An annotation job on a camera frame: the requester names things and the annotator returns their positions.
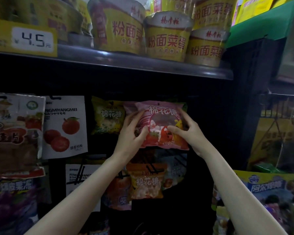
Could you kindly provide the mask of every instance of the yellow candy package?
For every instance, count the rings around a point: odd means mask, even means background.
[[[95,128],[91,134],[119,133],[121,131],[125,110],[121,101],[105,101],[92,96],[95,113]]]
[[[161,185],[166,169],[164,163],[127,164],[126,170],[132,180],[129,200],[163,198]]]

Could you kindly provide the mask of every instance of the price tag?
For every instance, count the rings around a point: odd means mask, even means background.
[[[0,20],[0,51],[57,57],[54,28]]]
[[[11,35],[13,48],[47,53],[52,53],[54,50],[54,39],[51,32],[12,27]]]

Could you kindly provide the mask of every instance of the person's left hand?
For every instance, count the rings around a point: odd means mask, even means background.
[[[113,156],[118,157],[118,159],[124,161],[125,164],[135,156],[148,134],[148,126],[144,126],[138,137],[134,135],[135,127],[143,113],[144,111],[139,113],[134,112],[126,116],[124,120]]]

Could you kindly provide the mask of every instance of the forearm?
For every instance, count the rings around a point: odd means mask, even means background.
[[[110,182],[123,167],[123,162],[116,160],[112,155],[26,235],[78,234]]]
[[[247,189],[222,155],[208,143],[201,149],[214,183],[239,235],[286,235],[284,229]]]

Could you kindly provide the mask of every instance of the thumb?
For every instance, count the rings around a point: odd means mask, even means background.
[[[148,126],[145,125],[143,130],[141,131],[141,133],[138,135],[138,137],[135,140],[138,141],[140,144],[142,144],[145,141],[147,134],[148,134]]]
[[[185,135],[186,131],[181,130],[180,128],[178,128],[176,126],[169,125],[168,130],[171,131],[174,134],[180,135],[182,138],[184,138],[186,136]]]

